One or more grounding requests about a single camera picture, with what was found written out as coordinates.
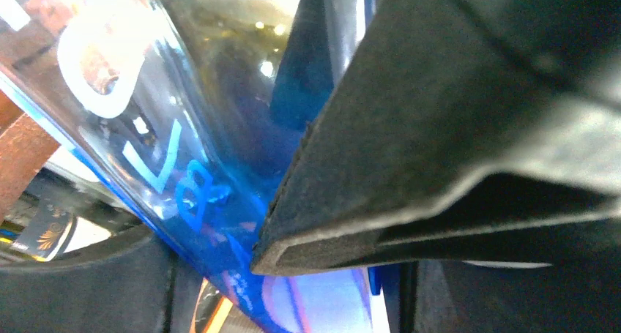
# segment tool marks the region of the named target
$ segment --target clear plastic container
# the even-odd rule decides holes
[[[370,332],[361,270],[249,270],[308,119],[270,105],[298,1],[0,0],[0,82],[268,332]]]

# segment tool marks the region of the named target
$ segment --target gold logo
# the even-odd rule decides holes
[[[49,250],[56,242],[56,240],[58,240],[61,233],[62,227],[60,226],[60,224],[56,222],[51,223],[45,233],[39,237],[39,240],[37,240],[37,243],[40,243],[37,249]]]

